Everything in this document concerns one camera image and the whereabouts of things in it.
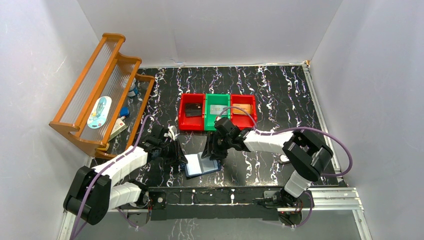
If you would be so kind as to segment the blue leather card holder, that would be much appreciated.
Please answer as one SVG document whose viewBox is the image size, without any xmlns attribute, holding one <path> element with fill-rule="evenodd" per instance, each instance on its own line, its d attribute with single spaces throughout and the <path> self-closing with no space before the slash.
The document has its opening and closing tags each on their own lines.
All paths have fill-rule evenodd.
<svg viewBox="0 0 424 240">
<path fill-rule="evenodd" d="M 195 178 L 198 176 L 218 172 L 222 169 L 220 163 L 216 159 L 210 157 L 202 158 L 202 153 L 194 153 L 185 155 L 187 163 L 182 166 L 187 178 Z"/>
</svg>

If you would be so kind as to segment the black card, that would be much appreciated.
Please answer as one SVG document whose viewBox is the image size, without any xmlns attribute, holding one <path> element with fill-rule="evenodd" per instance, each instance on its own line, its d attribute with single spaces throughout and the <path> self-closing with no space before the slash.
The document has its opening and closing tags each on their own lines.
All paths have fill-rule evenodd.
<svg viewBox="0 0 424 240">
<path fill-rule="evenodd" d="M 203 114 L 202 103 L 185 103 L 184 114 L 186 117 L 201 117 Z"/>
</svg>

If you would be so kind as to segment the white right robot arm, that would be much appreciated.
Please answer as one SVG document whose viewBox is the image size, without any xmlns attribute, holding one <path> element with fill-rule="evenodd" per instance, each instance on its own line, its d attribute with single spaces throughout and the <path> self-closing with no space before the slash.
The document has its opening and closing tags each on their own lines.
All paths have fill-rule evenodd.
<svg viewBox="0 0 424 240">
<path fill-rule="evenodd" d="M 201 158 L 222 160 L 229 149 L 244 152 L 268 152 L 287 157 L 294 172 L 281 190 L 282 202 L 295 207 L 311 183 L 318 181 L 334 155 L 331 148 L 310 127 L 297 127 L 284 132 L 260 132 L 253 127 L 240 129 L 227 117 L 214 124 L 207 135 Z"/>
</svg>

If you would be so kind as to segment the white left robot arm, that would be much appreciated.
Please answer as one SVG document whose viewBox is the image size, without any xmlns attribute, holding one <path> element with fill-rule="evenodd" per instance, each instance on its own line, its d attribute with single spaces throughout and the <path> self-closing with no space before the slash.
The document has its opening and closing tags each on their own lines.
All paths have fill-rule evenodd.
<svg viewBox="0 0 424 240">
<path fill-rule="evenodd" d="M 186 163 L 175 131 L 175 126 L 155 125 L 150 133 L 137 141 L 137 145 L 130 146 L 115 158 L 92 168 L 83 166 L 78 169 L 63 208 L 88 224 L 96 225 L 111 209 L 126 204 L 137 208 L 147 206 L 150 200 L 147 186 L 136 180 L 118 183 L 156 159 L 168 161 L 171 165 Z"/>
</svg>

